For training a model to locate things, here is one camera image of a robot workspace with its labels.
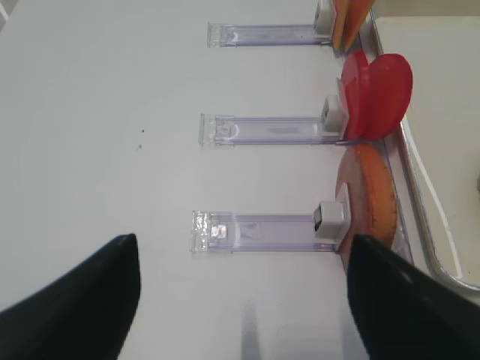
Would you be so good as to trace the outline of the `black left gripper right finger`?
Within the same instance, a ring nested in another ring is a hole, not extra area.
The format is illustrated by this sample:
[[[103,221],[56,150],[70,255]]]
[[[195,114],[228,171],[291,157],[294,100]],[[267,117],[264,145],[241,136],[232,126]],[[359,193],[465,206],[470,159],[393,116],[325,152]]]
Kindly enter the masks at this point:
[[[369,235],[355,235],[348,302],[370,359],[478,359],[479,306]]]

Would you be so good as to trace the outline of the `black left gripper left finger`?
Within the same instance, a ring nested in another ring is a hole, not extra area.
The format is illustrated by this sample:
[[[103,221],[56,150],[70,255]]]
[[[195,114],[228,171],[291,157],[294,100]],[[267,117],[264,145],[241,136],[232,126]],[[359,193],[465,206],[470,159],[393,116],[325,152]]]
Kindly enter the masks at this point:
[[[117,359],[140,293],[137,237],[120,235],[1,312],[1,358]]]

